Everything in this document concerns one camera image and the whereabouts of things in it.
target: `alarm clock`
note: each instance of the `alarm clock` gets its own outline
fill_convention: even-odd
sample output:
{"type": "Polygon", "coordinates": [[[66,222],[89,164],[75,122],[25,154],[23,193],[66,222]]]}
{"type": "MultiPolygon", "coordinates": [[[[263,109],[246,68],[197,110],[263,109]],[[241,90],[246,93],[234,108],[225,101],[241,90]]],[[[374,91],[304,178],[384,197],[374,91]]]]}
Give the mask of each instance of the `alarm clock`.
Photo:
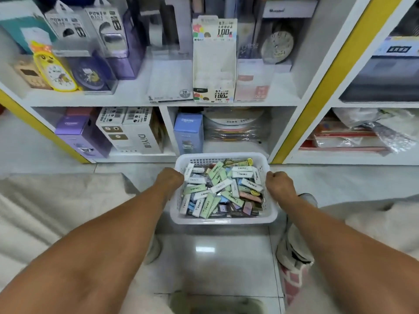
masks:
{"type": "Polygon", "coordinates": [[[295,44],[294,31],[284,20],[272,25],[271,34],[262,43],[261,57],[264,63],[278,64],[286,60],[295,44]]]}
{"type": "Polygon", "coordinates": [[[13,67],[31,88],[52,90],[52,87],[40,75],[32,55],[21,55],[13,67]]]}
{"type": "Polygon", "coordinates": [[[71,73],[84,94],[114,94],[117,79],[107,60],[99,54],[94,40],[62,39],[52,51],[65,57],[71,73]]]}
{"type": "Polygon", "coordinates": [[[34,52],[34,62],[42,77],[54,90],[71,92],[78,89],[71,73],[66,70],[52,52],[47,50],[34,52]]]}

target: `fist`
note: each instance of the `fist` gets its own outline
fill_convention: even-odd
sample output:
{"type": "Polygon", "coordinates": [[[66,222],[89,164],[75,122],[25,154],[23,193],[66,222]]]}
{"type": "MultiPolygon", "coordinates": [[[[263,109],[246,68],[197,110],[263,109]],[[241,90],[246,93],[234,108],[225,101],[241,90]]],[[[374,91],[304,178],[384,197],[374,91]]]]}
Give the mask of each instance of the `fist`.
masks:
{"type": "Polygon", "coordinates": [[[266,174],[266,188],[280,206],[291,203],[298,198],[294,182],[285,172],[268,172],[266,174]]]}
{"type": "Polygon", "coordinates": [[[165,167],[157,175],[154,185],[158,186],[160,190],[163,190],[167,194],[166,198],[169,200],[173,196],[173,193],[183,185],[184,180],[183,174],[170,167],[165,167]]]}

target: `blue eraser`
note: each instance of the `blue eraser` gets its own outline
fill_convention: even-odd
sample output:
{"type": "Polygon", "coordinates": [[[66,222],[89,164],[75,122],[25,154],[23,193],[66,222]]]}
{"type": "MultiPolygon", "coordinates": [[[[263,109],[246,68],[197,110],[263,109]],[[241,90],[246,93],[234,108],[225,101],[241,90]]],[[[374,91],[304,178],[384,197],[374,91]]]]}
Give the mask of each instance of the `blue eraser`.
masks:
{"type": "Polygon", "coordinates": [[[194,204],[193,202],[189,202],[188,209],[189,209],[190,211],[194,211],[194,209],[195,209],[195,204],[194,204]]]}
{"type": "Polygon", "coordinates": [[[227,198],[225,198],[224,196],[221,196],[221,200],[220,203],[228,203],[229,200],[227,198]]]}

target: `shelf unit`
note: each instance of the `shelf unit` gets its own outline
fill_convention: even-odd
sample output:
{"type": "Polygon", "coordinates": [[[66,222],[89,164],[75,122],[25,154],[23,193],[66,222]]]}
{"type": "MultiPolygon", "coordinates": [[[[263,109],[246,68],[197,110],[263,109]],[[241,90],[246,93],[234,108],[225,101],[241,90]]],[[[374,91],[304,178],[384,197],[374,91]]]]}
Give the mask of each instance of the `shelf unit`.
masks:
{"type": "Polygon", "coordinates": [[[0,89],[51,131],[55,130],[66,107],[155,106],[160,109],[168,133],[162,154],[142,155],[112,150],[109,158],[97,159],[97,162],[174,162],[179,150],[173,125],[178,108],[182,106],[270,106],[273,107],[273,121],[271,135],[266,141],[260,144],[205,142],[204,152],[261,152],[271,162],[369,1],[320,0],[314,16],[305,20],[297,39],[291,72],[274,75],[269,95],[263,102],[150,102],[146,92],[153,60],[149,57],[145,59],[138,78],[121,81],[112,96],[85,96],[81,92],[60,93],[32,89],[10,66],[18,49],[4,31],[0,31],[0,89]]]}
{"type": "MultiPolygon", "coordinates": [[[[287,154],[284,164],[373,164],[373,165],[419,165],[419,146],[406,152],[391,153],[382,156],[372,152],[333,152],[333,151],[306,151],[299,150],[301,144],[312,133],[314,128],[323,119],[326,113],[333,107],[339,108],[419,108],[419,102],[342,102],[339,97],[351,84],[364,65],[372,57],[374,51],[380,46],[382,41],[400,22],[407,10],[416,0],[400,0],[392,14],[379,29],[377,35],[372,39],[365,51],[361,54],[356,63],[350,68],[343,81],[336,87],[334,92],[326,99],[326,103],[321,108],[315,119],[306,128],[304,133],[298,138],[291,152],[287,154]]],[[[348,47],[355,46],[352,42],[357,40],[348,39],[348,47]]],[[[338,57],[334,64],[344,66],[344,57],[338,57]]]]}

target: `white tile floor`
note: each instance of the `white tile floor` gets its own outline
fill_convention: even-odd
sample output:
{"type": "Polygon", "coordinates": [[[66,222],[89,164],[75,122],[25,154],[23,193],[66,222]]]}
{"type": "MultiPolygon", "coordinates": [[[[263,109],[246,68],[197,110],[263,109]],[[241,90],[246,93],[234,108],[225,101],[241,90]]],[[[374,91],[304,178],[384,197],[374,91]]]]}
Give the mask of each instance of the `white tile floor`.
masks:
{"type": "MultiPolygon", "coordinates": [[[[0,117],[0,145],[0,177],[11,173],[122,172],[144,190],[168,166],[79,164],[10,115],[0,117]],[[16,132],[21,139],[10,139],[16,132]]],[[[319,206],[419,193],[419,167],[274,165],[271,169],[287,172],[297,191],[313,194],[319,206]]],[[[174,225],[166,208],[157,227],[162,253],[145,266],[150,291],[165,299],[178,289],[194,295],[250,296],[263,301],[268,314],[283,314],[275,259],[283,229],[280,216],[282,219],[269,226],[185,227],[174,225]]]]}

